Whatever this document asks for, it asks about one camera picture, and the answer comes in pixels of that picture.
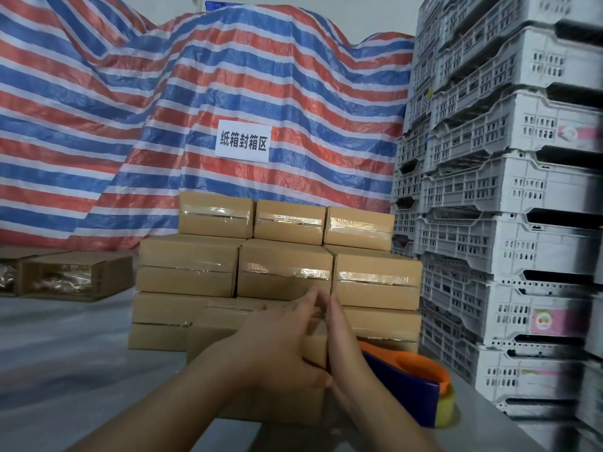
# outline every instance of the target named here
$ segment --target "sign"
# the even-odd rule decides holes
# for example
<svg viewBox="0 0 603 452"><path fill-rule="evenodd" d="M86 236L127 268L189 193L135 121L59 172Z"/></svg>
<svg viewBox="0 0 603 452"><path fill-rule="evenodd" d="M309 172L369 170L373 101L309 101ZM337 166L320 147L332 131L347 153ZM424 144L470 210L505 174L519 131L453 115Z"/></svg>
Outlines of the sign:
<svg viewBox="0 0 603 452"><path fill-rule="evenodd" d="M259 123L219 121L216 157L268 163L272 127Z"/></svg>

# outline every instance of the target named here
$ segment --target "gray tabletop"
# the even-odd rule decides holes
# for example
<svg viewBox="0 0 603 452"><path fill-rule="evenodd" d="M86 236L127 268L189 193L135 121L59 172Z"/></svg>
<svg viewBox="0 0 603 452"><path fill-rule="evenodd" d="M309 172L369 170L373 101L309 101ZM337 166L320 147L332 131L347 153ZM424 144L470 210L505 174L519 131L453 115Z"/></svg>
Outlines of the gray tabletop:
<svg viewBox="0 0 603 452"><path fill-rule="evenodd" d="M94 304L0 298L0 449L58 452L146 395L185 363L129 351L131 290ZM435 431L447 452L543 452L452 374L456 424ZM336 411L323 428L217 419L194 451L354 451L362 438Z"/></svg>

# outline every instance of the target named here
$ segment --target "wall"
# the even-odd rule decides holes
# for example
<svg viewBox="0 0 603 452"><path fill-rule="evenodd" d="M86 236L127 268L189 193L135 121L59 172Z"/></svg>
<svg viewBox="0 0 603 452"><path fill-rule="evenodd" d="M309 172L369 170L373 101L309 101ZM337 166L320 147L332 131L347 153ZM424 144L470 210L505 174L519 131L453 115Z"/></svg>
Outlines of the wall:
<svg viewBox="0 0 603 452"><path fill-rule="evenodd" d="M192 12L192 0L124 0L155 23ZM237 3L296 5L332 20L352 43L373 33L398 31L414 35L423 0L213 0Z"/></svg>

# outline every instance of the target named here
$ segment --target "red white and blue tarp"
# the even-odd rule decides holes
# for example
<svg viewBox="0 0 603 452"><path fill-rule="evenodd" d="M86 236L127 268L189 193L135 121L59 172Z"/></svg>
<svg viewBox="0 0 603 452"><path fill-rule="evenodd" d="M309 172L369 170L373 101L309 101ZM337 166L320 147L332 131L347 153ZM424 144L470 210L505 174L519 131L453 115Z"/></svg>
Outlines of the red white and blue tarp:
<svg viewBox="0 0 603 452"><path fill-rule="evenodd" d="M0 0L0 242L131 248L190 189L389 212L412 48L292 6L157 27L120 0ZM269 163L215 157L220 119L273 126Z"/></svg>

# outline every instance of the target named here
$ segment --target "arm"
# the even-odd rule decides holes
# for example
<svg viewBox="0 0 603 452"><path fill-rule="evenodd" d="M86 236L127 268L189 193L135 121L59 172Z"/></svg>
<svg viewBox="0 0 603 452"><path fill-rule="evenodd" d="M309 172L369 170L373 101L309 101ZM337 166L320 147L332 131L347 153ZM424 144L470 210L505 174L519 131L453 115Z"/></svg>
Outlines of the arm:
<svg viewBox="0 0 603 452"><path fill-rule="evenodd" d="M313 289L282 308L252 314L237 334L208 347L68 452L189 451L241 390L291 392L330 386L331 376L301 356L316 297Z"/></svg>
<svg viewBox="0 0 603 452"><path fill-rule="evenodd" d="M440 452L422 429L373 374L358 347L336 296L321 295L329 328L329 361L334 395L378 452Z"/></svg>

